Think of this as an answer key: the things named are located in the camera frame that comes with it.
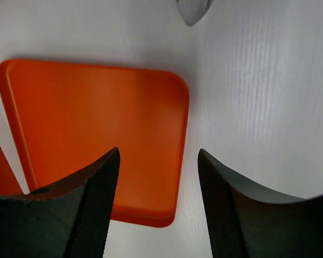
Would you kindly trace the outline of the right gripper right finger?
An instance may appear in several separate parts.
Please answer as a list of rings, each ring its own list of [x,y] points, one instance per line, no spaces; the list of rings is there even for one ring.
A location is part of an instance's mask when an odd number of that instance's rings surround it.
[[[198,173],[214,257],[323,257],[323,195],[272,190],[204,149]]]

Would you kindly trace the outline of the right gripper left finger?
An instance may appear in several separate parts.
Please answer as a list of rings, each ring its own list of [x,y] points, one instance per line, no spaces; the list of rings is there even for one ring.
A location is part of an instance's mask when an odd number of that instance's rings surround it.
[[[0,257],[102,257],[120,152],[24,195],[0,195]]]

